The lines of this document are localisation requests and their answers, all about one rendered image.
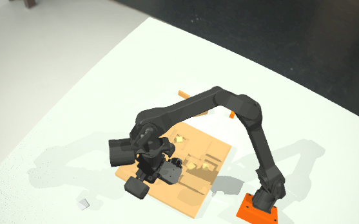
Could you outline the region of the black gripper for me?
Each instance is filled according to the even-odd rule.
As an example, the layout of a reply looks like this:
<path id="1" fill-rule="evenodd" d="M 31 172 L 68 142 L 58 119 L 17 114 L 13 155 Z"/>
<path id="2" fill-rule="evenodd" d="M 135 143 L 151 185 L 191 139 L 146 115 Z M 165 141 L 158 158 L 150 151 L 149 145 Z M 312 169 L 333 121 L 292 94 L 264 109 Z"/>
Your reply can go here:
<path id="1" fill-rule="evenodd" d="M 171 142 L 170 148 L 170 151 L 162 151 L 160 162 L 157 165 L 146 165 L 140 160 L 138 156 L 136 161 L 138 161 L 137 168 L 139 169 L 135 173 L 136 178 L 132 176 L 128 178 L 127 182 L 124 184 L 125 191 L 135 196 L 136 198 L 143 200 L 150 190 L 150 186 L 144 183 L 144 181 L 148 182 L 149 184 L 155 183 L 156 179 L 152 178 L 152 176 L 155 171 L 160 168 L 161 161 L 165 157 L 165 154 L 168 155 L 168 158 L 170 158 L 175 151 L 175 146 Z"/>

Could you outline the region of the pale yellow block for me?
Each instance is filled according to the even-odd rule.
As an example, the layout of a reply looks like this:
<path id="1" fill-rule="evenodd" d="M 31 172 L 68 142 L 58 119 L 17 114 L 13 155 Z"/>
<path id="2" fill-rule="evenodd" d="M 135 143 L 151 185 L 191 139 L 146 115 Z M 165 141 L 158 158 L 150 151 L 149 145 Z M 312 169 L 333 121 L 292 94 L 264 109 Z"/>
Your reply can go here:
<path id="1" fill-rule="evenodd" d="M 187 168 L 193 170 L 194 168 L 196 168 L 196 166 L 191 162 L 191 163 L 187 166 Z"/>
<path id="2" fill-rule="evenodd" d="M 177 143 L 182 143 L 182 137 L 181 136 L 176 137 L 176 140 L 177 140 Z"/>
<path id="3" fill-rule="evenodd" d="M 207 171 L 207 170 L 208 170 L 208 167 L 209 167 L 209 164 L 203 164 L 202 169 L 205 170 L 205 171 Z"/>

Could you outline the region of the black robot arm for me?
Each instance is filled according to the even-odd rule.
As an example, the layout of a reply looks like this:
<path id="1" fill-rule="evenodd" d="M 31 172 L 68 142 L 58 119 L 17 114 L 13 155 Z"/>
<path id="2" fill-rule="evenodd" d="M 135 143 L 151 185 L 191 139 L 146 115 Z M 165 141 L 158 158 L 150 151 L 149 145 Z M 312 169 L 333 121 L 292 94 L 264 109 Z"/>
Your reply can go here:
<path id="1" fill-rule="evenodd" d="M 253 208 L 271 214 L 271 209 L 278 199 L 286 195 L 285 178 L 274 163 L 269 144 L 262 129 L 262 107 L 245 94 L 236 95 L 220 86 L 194 95 L 166 107 L 146 109 L 137 115 L 135 125 L 129 138 L 108 140 L 110 165 L 117 167 L 133 165 L 139 154 L 146 165 L 157 165 L 162 151 L 170 151 L 168 137 L 161 137 L 175 124 L 199 115 L 217 106 L 233 111 L 243 126 L 260 164 L 255 170 L 261 187 L 252 197 Z M 182 174 L 182 160 L 164 157 L 161 166 L 152 178 L 160 179 L 168 185 L 176 184 Z"/>

